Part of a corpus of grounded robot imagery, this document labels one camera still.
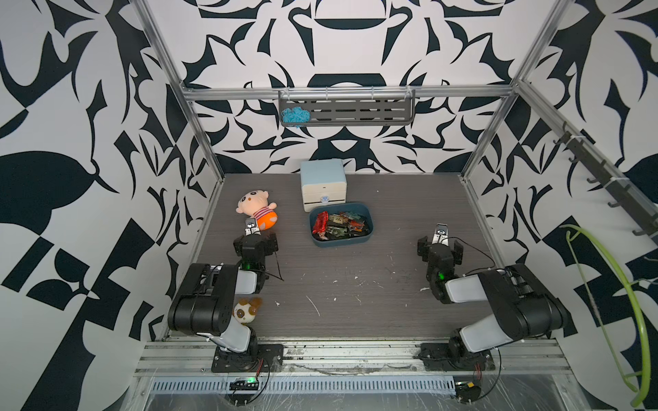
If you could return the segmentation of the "green floral tea bag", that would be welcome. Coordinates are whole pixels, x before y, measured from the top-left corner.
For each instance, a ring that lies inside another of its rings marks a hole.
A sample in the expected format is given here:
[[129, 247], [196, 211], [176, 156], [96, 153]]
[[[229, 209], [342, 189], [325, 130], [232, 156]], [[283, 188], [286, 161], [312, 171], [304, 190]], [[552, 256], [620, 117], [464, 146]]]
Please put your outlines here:
[[350, 238], [350, 231], [347, 227], [328, 226], [325, 232], [328, 241], [337, 241]]

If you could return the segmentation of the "yellow oolong tea bag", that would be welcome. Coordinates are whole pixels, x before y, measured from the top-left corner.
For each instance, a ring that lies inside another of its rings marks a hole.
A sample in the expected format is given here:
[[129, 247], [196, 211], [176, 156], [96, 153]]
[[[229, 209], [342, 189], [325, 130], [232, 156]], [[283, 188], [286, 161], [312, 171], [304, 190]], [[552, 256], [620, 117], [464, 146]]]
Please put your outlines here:
[[346, 225], [349, 223], [349, 219], [346, 216], [340, 215], [340, 214], [331, 214], [328, 217], [328, 220], [332, 224], [336, 224], [339, 226]]

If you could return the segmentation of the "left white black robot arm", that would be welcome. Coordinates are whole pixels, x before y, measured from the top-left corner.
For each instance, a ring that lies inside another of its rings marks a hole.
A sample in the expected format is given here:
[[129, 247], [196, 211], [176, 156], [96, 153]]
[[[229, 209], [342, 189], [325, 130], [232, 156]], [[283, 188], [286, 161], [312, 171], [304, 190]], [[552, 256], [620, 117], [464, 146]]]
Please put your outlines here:
[[167, 316], [169, 329], [204, 337], [219, 354], [254, 359], [258, 345], [252, 330], [233, 314], [236, 296], [260, 294], [266, 278], [266, 259], [279, 251], [274, 234], [250, 234], [233, 241], [235, 264], [194, 263], [178, 288]]

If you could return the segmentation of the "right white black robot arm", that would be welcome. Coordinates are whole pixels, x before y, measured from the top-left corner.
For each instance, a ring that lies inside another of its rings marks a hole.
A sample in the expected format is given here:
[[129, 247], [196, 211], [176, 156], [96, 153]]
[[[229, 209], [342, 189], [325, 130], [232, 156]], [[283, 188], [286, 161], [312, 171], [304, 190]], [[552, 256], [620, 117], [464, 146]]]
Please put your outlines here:
[[541, 337], [571, 322], [564, 304], [524, 264], [489, 268], [459, 277], [464, 247], [449, 245], [444, 237], [417, 242], [417, 254], [427, 264], [426, 279], [433, 296], [443, 304], [484, 301], [492, 313], [455, 330], [448, 343], [435, 348], [423, 344], [421, 358], [449, 361], [454, 368], [481, 362], [491, 349], [526, 337]]

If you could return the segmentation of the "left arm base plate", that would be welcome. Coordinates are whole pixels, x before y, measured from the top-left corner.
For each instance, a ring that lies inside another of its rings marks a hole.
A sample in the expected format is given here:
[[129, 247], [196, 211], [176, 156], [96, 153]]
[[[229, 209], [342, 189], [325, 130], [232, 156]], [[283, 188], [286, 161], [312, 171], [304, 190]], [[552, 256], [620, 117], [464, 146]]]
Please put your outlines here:
[[272, 366], [275, 369], [282, 364], [284, 346], [282, 344], [259, 344], [253, 342], [242, 353], [217, 347], [212, 359], [213, 373], [251, 373], [268, 372]]

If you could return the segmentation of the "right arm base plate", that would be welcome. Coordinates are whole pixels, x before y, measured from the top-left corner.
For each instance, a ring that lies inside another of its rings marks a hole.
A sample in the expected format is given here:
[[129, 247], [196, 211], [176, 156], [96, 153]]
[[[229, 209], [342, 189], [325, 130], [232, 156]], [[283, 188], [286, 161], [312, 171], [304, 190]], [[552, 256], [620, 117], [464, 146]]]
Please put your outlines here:
[[496, 368], [488, 350], [472, 353], [456, 341], [421, 344], [417, 357], [426, 371], [488, 371]]

